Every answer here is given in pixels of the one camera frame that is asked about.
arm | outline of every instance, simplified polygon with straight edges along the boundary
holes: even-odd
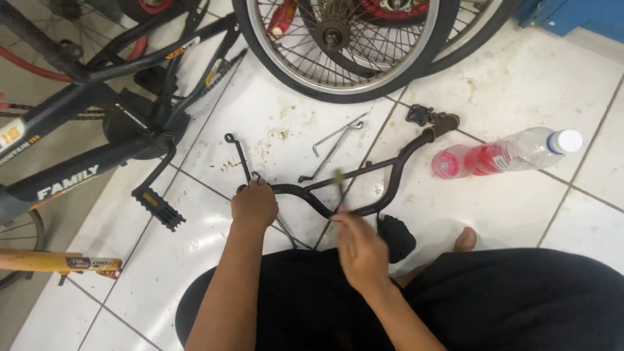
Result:
[[[388,246],[377,232],[356,215],[337,214],[332,220],[341,222],[338,254],[344,275],[375,312],[394,348],[445,351],[390,281]]]
[[[185,351],[255,348],[262,243],[277,212],[275,195],[263,179],[232,199],[230,233]]]

bicycle wheel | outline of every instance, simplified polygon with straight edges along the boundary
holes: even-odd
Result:
[[[446,42],[459,0],[414,2],[426,13],[392,26],[359,0],[233,0],[233,7],[251,50],[277,79],[347,104],[405,86]]]
[[[29,211],[0,228],[0,249],[42,250],[46,244],[46,231],[37,210]],[[0,290],[26,274],[18,270],[0,270]]]
[[[87,0],[9,0],[9,3],[83,64],[112,38],[128,30],[120,24],[123,14],[117,9],[116,2],[95,2],[98,8]],[[0,29],[7,33],[0,39],[0,56],[38,76],[72,82],[70,77],[48,64],[42,55],[24,48],[26,43],[8,28],[0,26]],[[144,36],[125,48],[122,54],[133,60],[141,56],[146,47],[147,37]]]
[[[447,69],[470,56],[516,12],[522,0],[462,0],[451,35],[424,77]]]

hand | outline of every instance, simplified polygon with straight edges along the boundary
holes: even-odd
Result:
[[[273,189],[264,179],[252,180],[232,198],[232,219],[241,224],[266,229],[279,210]]]
[[[388,246],[362,217],[339,213],[331,220],[340,222],[338,254],[344,275],[365,299],[385,293],[392,282],[388,277]]]

handlebar grip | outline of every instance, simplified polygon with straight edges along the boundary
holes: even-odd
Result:
[[[454,131],[459,127],[459,116],[456,114],[447,114],[445,116],[439,117],[437,122],[429,127],[425,128],[423,134],[426,131],[430,131],[432,133],[433,139],[430,142],[434,142],[438,137],[443,136],[449,131]]]

bicycle tire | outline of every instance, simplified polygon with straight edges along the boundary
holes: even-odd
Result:
[[[34,246],[33,250],[43,250],[43,248],[46,245],[46,230],[44,228],[44,224],[43,224],[43,220],[41,219],[41,215],[39,214],[39,211],[37,211],[37,210],[30,210],[30,211],[28,211],[28,214],[31,216],[32,222],[34,223],[35,228],[37,230],[37,241],[35,243],[35,246]],[[21,271],[21,270],[15,270],[15,271],[9,273],[9,275],[7,275],[6,277],[0,279],[0,291],[2,291],[3,289],[8,288],[13,283],[15,283],[18,280],[22,279],[23,277],[26,276],[26,274],[27,274],[27,272],[24,272],[24,271]]]
[[[503,24],[514,15],[521,3],[522,0],[504,0],[499,8],[496,9],[494,15],[474,37],[447,56],[434,60],[418,78],[443,71],[470,56],[488,40],[492,39],[492,36],[499,31]]]
[[[431,37],[416,60],[397,78],[370,91],[349,95],[339,95],[316,91],[288,77],[288,75],[269,58],[267,53],[262,48],[258,38],[256,37],[256,33],[251,26],[251,18],[246,5],[246,0],[233,0],[232,5],[234,13],[238,18],[240,31],[243,33],[251,51],[253,51],[258,60],[269,70],[269,72],[271,72],[274,77],[277,78],[277,80],[291,89],[305,96],[311,97],[312,99],[323,102],[332,102],[335,104],[353,104],[378,99],[408,85],[415,77],[419,76],[422,71],[427,69],[436,54],[440,52],[440,49],[451,33],[457,12],[459,11],[459,0],[440,1],[439,14]]]

